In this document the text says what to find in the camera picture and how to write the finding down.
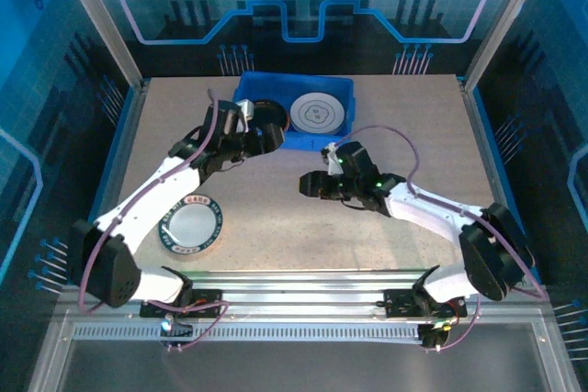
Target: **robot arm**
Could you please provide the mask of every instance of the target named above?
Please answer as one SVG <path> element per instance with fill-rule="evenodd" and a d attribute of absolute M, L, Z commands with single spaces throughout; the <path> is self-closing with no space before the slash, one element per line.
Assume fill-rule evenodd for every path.
<path fill-rule="evenodd" d="M 211 106 L 203 126 L 199 128 L 198 137 L 192 138 L 198 131 L 196 128 L 177 142 L 157 171 L 125 201 L 100 216 L 93 225 L 82 220 L 73 224 L 68 258 L 68 272 L 73 283 L 81 284 L 90 252 L 114 221 L 116 226 L 96 258 L 86 291 L 113 308 L 130 300 L 155 300 L 179 308 L 191 303 L 192 284 L 189 279 L 166 267 L 140 269 L 134 262 L 133 254 L 153 226 L 179 200 L 219 171 L 225 162 L 240 162 L 269 153 L 284 142 L 282 128 L 277 124 L 250 127 L 254 113 L 250 101 L 239 104 L 220 101 L 214 128 L 211 127 L 212 112 Z M 210 129 L 213 134 L 205 150 L 188 167 L 170 176 L 170 171 L 197 151 Z M 144 193 L 143 190 L 157 180 L 158 185 Z M 120 222 L 120 213 L 137 196 L 141 198 Z"/>
<path fill-rule="evenodd" d="M 424 315 L 452 299 L 476 293 L 502 300 L 523 277 L 510 254 L 482 225 L 464 216 L 466 212 L 487 220 L 514 246 L 527 265 L 533 263 L 526 238 L 505 207 L 466 206 L 413 185 L 414 194 L 403 177 L 381 174 L 366 149 L 356 141 L 339 148 L 331 144 L 322 151 L 322 156 L 328 172 L 315 171 L 302 176 L 303 195 L 340 201 L 356 198 L 366 210 L 411 221 L 460 247 L 462 263 L 431 268 L 414 285 L 414 302 Z M 441 205 L 431 202 L 432 198 L 441 201 Z"/>

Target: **blue enclosure wall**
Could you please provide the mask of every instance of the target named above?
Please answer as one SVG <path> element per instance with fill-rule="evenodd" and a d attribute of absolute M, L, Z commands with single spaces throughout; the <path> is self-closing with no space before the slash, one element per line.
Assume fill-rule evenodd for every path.
<path fill-rule="evenodd" d="M 105 3 L 143 75 L 174 76 L 223 74 L 220 45 L 232 44 L 247 45 L 261 71 L 393 73 L 397 55 L 405 52 L 425 58 L 433 54 L 427 73 L 464 73 L 502 1 Z M 426 44 L 432 48 L 424 52 Z"/>
<path fill-rule="evenodd" d="M 480 93 L 542 279 L 556 305 L 585 303 L 588 0 L 526 0 Z M 585 381 L 585 363 L 574 365 Z"/>
<path fill-rule="evenodd" d="M 128 86 L 78 0 L 0 0 L 0 17 L 0 389 L 20 391 L 56 298 L 45 288 L 60 289 L 28 272 L 43 271 L 41 240 L 87 218 Z"/>

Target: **beige work surface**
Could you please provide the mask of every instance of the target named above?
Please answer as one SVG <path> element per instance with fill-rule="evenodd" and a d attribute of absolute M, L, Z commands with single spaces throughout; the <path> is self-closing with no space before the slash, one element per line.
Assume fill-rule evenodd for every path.
<path fill-rule="evenodd" d="M 350 78 L 355 82 L 354 128 L 386 124 L 404 131 L 421 153 L 417 185 L 471 205 L 492 202 L 455 76 Z M 153 79 L 120 199 L 202 123 L 207 88 L 231 100 L 238 83 L 238 77 Z M 406 176 L 413 167 L 410 148 L 394 134 L 376 129 L 356 138 L 381 172 Z M 162 245 L 153 229 L 135 256 L 138 264 L 180 271 L 414 269 L 460 259 L 451 243 L 406 221 L 300 195 L 299 178 L 312 170 L 326 170 L 318 152 L 282 149 L 212 175 L 198 192 L 215 199 L 222 210 L 224 225 L 216 242 L 199 254 L 179 256 Z"/>

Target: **blue plastic tray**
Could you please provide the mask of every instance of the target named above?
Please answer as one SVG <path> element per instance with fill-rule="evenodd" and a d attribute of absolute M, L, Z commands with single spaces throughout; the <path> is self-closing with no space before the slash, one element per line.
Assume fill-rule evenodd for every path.
<path fill-rule="evenodd" d="M 239 87 L 232 101 L 274 100 L 288 112 L 292 103 L 309 92 L 323 92 L 334 96 L 343 105 L 345 120 L 334 135 L 315 135 L 298 132 L 290 127 L 286 132 L 284 149 L 320 151 L 330 142 L 337 142 L 351 132 L 356 118 L 356 100 L 353 97 L 353 81 L 349 78 L 321 77 L 295 73 L 260 73 L 247 71 L 241 76 Z"/>

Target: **purple cable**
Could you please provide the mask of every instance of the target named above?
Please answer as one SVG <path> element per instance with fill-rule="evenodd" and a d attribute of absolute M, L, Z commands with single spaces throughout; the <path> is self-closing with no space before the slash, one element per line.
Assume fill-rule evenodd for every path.
<path fill-rule="evenodd" d="M 98 305 L 92 307 L 91 309 L 86 310 L 85 303 L 84 303 L 84 296 L 85 296 L 85 291 L 88 288 L 88 280 L 90 278 L 90 273 L 92 272 L 92 268 L 94 267 L 94 263 L 96 262 L 96 258 L 98 256 L 98 254 L 100 253 L 100 250 L 102 250 L 102 246 L 104 245 L 104 242 L 106 242 L 107 238 L 110 236 L 110 234 L 112 233 L 114 228 L 116 228 L 118 226 L 118 224 L 120 224 L 122 222 L 122 219 L 127 215 L 127 213 L 129 213 L 129 211 L 135 206 L 135 204 L 137 204 L 137 202 L 139 202 L 139 200 L 142 197 L 147 195 L 147 193 L 149 193 L 156 185 L 163 183 L 167 178 L 169 178 L 173 174 L 176 174 L 180 170 L 183 170 L 186 167 L 188 167 L 189 164 L 191 162 L 193 162 L 204 151 L 204 149 L 206 149 L 206 146 L 209 144 L 210 139 L 212 138 L 212 133 L 214 131 L 214 128 L 217 125 L 217 118 L 219 116 L 219 100 L 214 96 L 211 89 L 209 89 L 207 92 L 209 94 L 210 100 L 212 101 L 212 121 L 210 122 L 209 133 L 207 133 L 206 138 L 202 141 L 202 144 L 200 144 L 198 146 L 198 149 L 192 155 L 190 155 L 185 161 L 181 162 L 180 164 L 178 164 L 176 167 L 174 167 L 172 170 L 166 172 L 165 174 L 162 174 L 159 178 L 154 179 L 149 184 L 147 184 L 145 186 L 145 188 L 143 188 L 140 192 L 138 192 L 137 195 L 135 195 L 129 201 L 129 203 L 120 211 L 120 214 L 117 217 L 115 217 L 114 219 L 112 219 L 112 222 L 110 223 L 110 225 L 107 227 L 106 230 L 104 230 L 104 233 L 102 233 L 102 236 L 100 236 L 100 239 L 98 239 L 98 241 L 96 242 L 94 249 L 92 250 L 92 252 L 90 253 L 90 256 L 88 257 L 88 261 L 85 264 L 84 274 L 82 275 L 82 280 L 80 282 L 80 291 L 79 291 L 78 298 L 77 298 L 77 305 L 80 308 L 80 311 L 82 313 L 84 313 L 84 314 L 92 313 L 102 305 L 102 303 L 99 303 Z"/>
<path fill-rule="evenodd" d="M 155 307 L 161 308 L 161 309 L 166 309 L 168 311 L 172 311 L 172 312 L 184 312 L 184 313 L 188 313 L 188 312 L 195 312 L 195 311 L 202 311 L 204 309 L 209 309 L 209 308 L 215 308 L 215 307 L 224 307 L 222 309 L 222 312 L 219 314 L 219 316 L 210 324 L 210 326 L 204 331 L 202 332 L 200 335 L 197 336 L 196 339 L 194 339 L 192 342 L 187 343 L 185 345 L 178 345 L 177 347 L 175 346 L 168 346 L 167 348 L 171 351 L 172 349 L 181 352 L 185 349 L 188 349 L 192 346 L 194 346 L 195 344 L 197 344 L 198 342 L 202 341 L 202 339 L 204 339 L 204 337 L 206 337 L 207 335 L 209 335 L 209 333 L 212 331 L 212 329 L 217 326 L 217 324 L 222 320 L 222 318 L 224 317 L 224 315 L 227 313 L 227 310 L 229 309 L 229 302 L 221 300 L 218 302 L 214 302 L 214 303 L 210 303 L 208 305 L 200 305 L 198 307 L 191 307 L 191 308 L 178 308 L 178 307 L 170 307 L 169 305 L 166 305 L 163 302 L 158 302 L 156 300 L 149 300 L 149 303 L 151 303 L 152 305 L 154 305 Z"/>
<path fill-rule="evenodd" d="M 345 135 L 342 139 L 340 139 L 338 142 L 335 143 L 336 146 L 341 145 L 344 141 L 350 139 L 351 137 L 355 136 L 357 133 L 362 132 L 366 129 L 386 129 L 386 130 L 390 130 L 394 133 L 396 133 L 397 135 L 400 135 L 406 142 L 408 142 L 409 146 L 411 146 L 411 149 L 413 150 L 413 154 L 414 154 L 414 167 L 411 170 L 411 172 L 408 174 L 408 177 L 406 178 L 406 186 L 408 187 L 409 191 L 415 196 L 415 197 L 420 197 L 421 199 L 430 202 L 432 204 L 435 204 L 441 208 L 445 208 L 447 210 L 453 211 L 454 213 L 458 213 L 461 216 L 466 216 L 467 218 L 473 219 L 477 222 L 479 222 L 487 231 L 489 231 L 498 242 L 500 242 L 500 244 L 504 247 L 504 249 L 511 255 L 511 257 L 513 257 L 513 260 L 516 262 L 516 264 L 519 266 L 519 268 L 521 269 L 521 271 L 523 272 L 523 274 L 531 281 L 531 283 L 533 284 L 533 287 L 536 289 L 536 293 L 534 292 L 530 292 L 528 290 L 525 289 L 521 289 L 521 288 L 513 288 L 515 291 L 527 294 L 531 297 L 535 297 L 535 298 L 539 298 L 541 300 L 544 301 L 548 301 L 548 295 L 547 293 L 543 290 L 543 288 L 541 287 L 541 285 L 538 283 L 537 279 L 533 276 L 533 274 L 531 273 L 531 271 L 527 268 L 526 264 L 523 262 L 523 260 L 519 257 L 519 255 L 516 253 L 515 249 L 513 248 L 513 246 L 508 243 L 508 241 L 506 240 L 506 238 L 500 233 L 500 231 L 498 231 L 495 227 L 493 227 L 488 221 L 486 221 L 485 219 L 467 211 L 467 210 L 463 210 L 460 207 L 456 207 L 453 204 L 449 204 L 446 201 L 441 201 L 439 199 L 436 199 L 434 197 L 431 196 L 427 196 L 427 195 L 422 195 L 420 193 L 418 193 L 414 187 L 413 187 L 413 177 L 414 174 L 416 174 L 416 171 L 418 170 L 419 166 L 421 165 L 421 157 L 419 155 L 418 150 L 416 149 L 416 146 L 414 145 L 414 143 L 406 136 L 404 135 L 404 133 L 402 133 L 401 131 L 399 131 L 398 129 L 395 128 L 391 128 L 390 126 L 385 126 L 385 125 L 380 125 L 380 124 L 375 124 L 375 125 L 371 125 L 371 126 L 365 126 L 364 128 L 358 129 L 358 130 L 354 130 L 353 132 L 351 132 L 348 135 Z M 444 346 L 443 348 L 440 348 L 440 351 L 444 351 L 446 349 L 452 348 L 454 347 L 456 344 L 458 344 L 459 342 L 463 341 L 463 339 L 466 338 L 466 336 L 471 332 L 471 330 L 473 329 L 474 325 L 476 324 L 476 321 L 478 321 L 478 317 L 480 315 L 480 309 L 481 309 L 481 295 L 478 294 L 478 304 L 476 306 L 476 311 L 474 312 L 474 316 L 471 320 L 471 322 L 469 323 L 468 328 L 466 329 L 466 331 L 454 342 L 450 343 L 447 346 Z"/>

